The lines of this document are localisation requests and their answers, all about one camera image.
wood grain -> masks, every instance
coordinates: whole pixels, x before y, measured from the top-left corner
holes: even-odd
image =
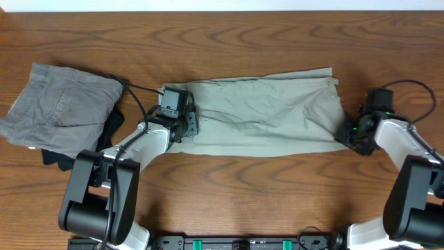
[[[0,24],[1,24],[1,21],[3,20],[4,15],[5,15],[5,11],[0,7]]]
[[[151,88],[332,67],[352,113],[368,88],[414,78],[438,99],[420,133],[444,150],[444,12],[8,13],[0,26],[1,116],[27,84],[32,62],[114,72]],[[415,85],[393,89],[395,107],[412,118],[431,104]],[[145,106],[156,102],[135,93]],[[127,94],[119,106],[126,123],[114,142],[140,118]],[[71,234],[57,217],[69,172],[3,138],[0,152],[0,249],[65,249]],[[382,151],[167,154],[142,173],[137,221],[188,235],[294,235],[309,225],[333,231],[381,215],[396,176]]]

black cable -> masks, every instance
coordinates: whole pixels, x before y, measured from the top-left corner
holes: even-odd
[[[324,237],[324,238],[327,240],[327,247],[326,247],[326,248],[328,248],[328,239],[327,239],[327,237],[325,237],[325,235],[323,234],[323,232],[322,232],[319,228],[317,228],[317,227],[315,227],[315,226],[308,226],[308,227],[302,229],[302,230],[299,232],[299,235],[298,235],[298,245],[299,245],[300,247],[302,247],[304,250],[309,250],[307,247],[305,247],[303,244],[300,243],[300,236],[302,235],[302,233],[304,233],[305,230],[310,229],[310,228],[312,228],[312,229],[316,229],[317,231],[319,231],[319,233],[321,233],[322,237]]]
[[[193,92],[189,92],[189,96],[191,97],[191,100],[193,101],[193,103],[192,104],[188,104],[188,107],[191,107],[191,108],[188,108],[189,110],[189,112],[193,112],[193,111],[196,111],[196,101],[194,101],[194,95],[193,95]]]
[[[103,241],[100,245],[99,250],[105,250],[106,245],[110,239],[111,234],[111,228],[113,223],[113,210],[114,210],[114,192],[115,192],[115,186],[116,186],[116,178],[117,178],[117,167],[119,166],[119,159],[120,156],[124,153],[124,151],[137,139],[139,139],[143,134],[145,134],[148,130],[148,117],[145,113],[145,109],[143,105],[140,103],[139,99],[136,97],[136,95],[131,91],[131,89],[127,86],[125,82],[123,82],[119,77],[115,76],[112,73],[108,73],[111,75],[111,77],[118,81],[120,84],[122,84],[123,88],[125,88],[131,96],[133,96],[134,100],[137,102],[137,105],[139,106],[145,121],[145,127],[144,129],[138,133],[135,137],[131,138],[129,141],[127,141],[124,145],[121,145],[119,147],[119,150],[116,154],[116,157],[114,158],[114,161],[112,162],[112,171],[111,171],[111,182],[110,182],[110,198],[109,198],[109,206],[108,206],[108,219],[106,222],[106,229],[105,229],[105,237],[103,238]]]
[[[123,88],[125,88],[125,89],[126,89],[126,90],[127,90],[132,96],[133,96],[134,100],[137,102],[137,105],[139,105],[139,108],[140,108],[140,110],[141,110],[142,113],[143,113],[144,120],[145,120],[145,128],[148,129],[148,118],[147,118],[147,116],[146,116],[145,109],[144,109],[143,105],[140,103],[139,99],[136,97],[136,95],[133,93],[133,91],[128,87],[127,83],[125,83],[124,81],[122,81],[119,77],[117,77],[117,76],[114,75],[113,73],[109,73],[109,72],[108,72],[108,74],[111,75],[111,77],[112,77],[114,80],[116,80],[116,81],[118,81],[120,84],[122,84]]]
[[[411,247],[409,247],[409,246],[402,246],[402,245],[399,245],[399,246],[397,246],[396,248],[394,248],[393,250],[415,250],[414,248],[411,248]]]
[[[139,88],[141,90],[147,90],[147,91],[151,91],[151,92],[154,92],[154,93],[158,93],[160,95],[164,95],[164,93],[162,93],[160,91],[153,90],[153,89],[150,89],[150,88],[147,88],[147,87],[141,87],[141,86],[137,86],[137,85],[134,85],[134,84],[131,84],[131,83],[126,83],[126,85],[134,87],[134,88]]]
[[[152,115],[154,113],[154,111],[156,111],[159,107],[160,107],[160,105],[154,105],[153,107],[151,107],[148,110],[147,115]]]
[[[404,79],[404,80],[399,80],[399,81],[394,81],[391,83],[387,83],[386,85],[383,85],[383,88],[387,88],[388,86],[391,85],[395,85],[398,83],[415,83],[418,84],[420,86],[423,86],[429,93],[430,93],[430,97],[432,98],[432,107],[429,109],[429,111],[427,111],[424,115],[420,116],[419,118],[415,119],[415,120],[410,120],[408,117],[404,117],[401,116],[403,119],[405,119],[408,123],[409,126],[407,127],[408,132],[410,133],[410,135],[415,138],[415,140],[421,144],[422,147],[424,147],[424,149],[427,151],[427,153],[429,153],[431,156],[433,156],[435,159],[437,159],[437,161],[440,162],[441,167],[444,167],[444,160],[437,154],[435,149],[430,148],[429,145],[427,145],[427,143],[425,143],[420,137],[418,137],[418,134],[415,133],[413,125],[416,122],[419,122],[420,120],[428,117],[430,114],[432,114],[435,111],[436,108],[436,97],[435,94],[433,92],[433,90],[427,86],[425,83],[421,83],[420,81],[416,81],[416,80],[411,80],[411,79]]]
[[[435,97],[435,94],[434,94],[433,90],[430,89],[429,86],[425,85],[424,83],[421,83],[420,81],[411,80],[411,79],[404,79],[404,80],[398,80],[398,81],[394,81],[394,82],[391,82],[391,83],[387,83],[386,85],[383,85],[382,87],[383,87],[383,88],[387,88],[388,86],[395,85],[395,84],[398,84],[398,83],[416,83],[416,84],[418,84],[418,85],[420,85],[420,86],[423,86],[423,87],[424,87],[424,88],[430,93],[430,96],[431,96],[432,101],[433,101],[433,104],[432,104],[432,107],[430,108],[430,110],[427,111],[427,112],[426,112],[424,115],[422,115],[421,117],[419,117],[419,118],[413,120],[413,121],[410,123],[409,127],[411,127],[411,126],[412,126],[413,124],[415,124],[416,122],[419,122],[420,120],[422,120],[422,119],[428,117],[430,114],[432,114],[432,113],[435,111],[435,108],[436,108],[436,97]]]

